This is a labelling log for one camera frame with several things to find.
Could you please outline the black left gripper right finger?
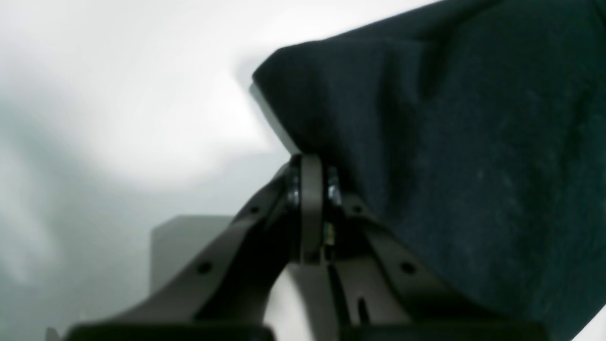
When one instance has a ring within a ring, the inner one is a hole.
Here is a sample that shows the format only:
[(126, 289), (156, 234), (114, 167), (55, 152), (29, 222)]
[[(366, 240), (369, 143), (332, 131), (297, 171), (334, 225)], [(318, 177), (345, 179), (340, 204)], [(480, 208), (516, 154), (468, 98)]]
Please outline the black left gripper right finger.
[(362, 200), (326, 172), (331, 291), (342, 327), (465, 324), (474, 305), (381, 227)]

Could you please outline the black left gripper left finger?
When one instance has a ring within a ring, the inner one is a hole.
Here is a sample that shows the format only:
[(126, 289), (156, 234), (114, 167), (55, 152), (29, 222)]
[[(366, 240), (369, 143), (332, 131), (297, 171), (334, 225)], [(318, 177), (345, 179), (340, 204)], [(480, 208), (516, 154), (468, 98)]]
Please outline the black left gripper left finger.
[(262, 324), (277, 277), (302, 256), (303, 156), (297, 154), (163, 288), (106, 324)]

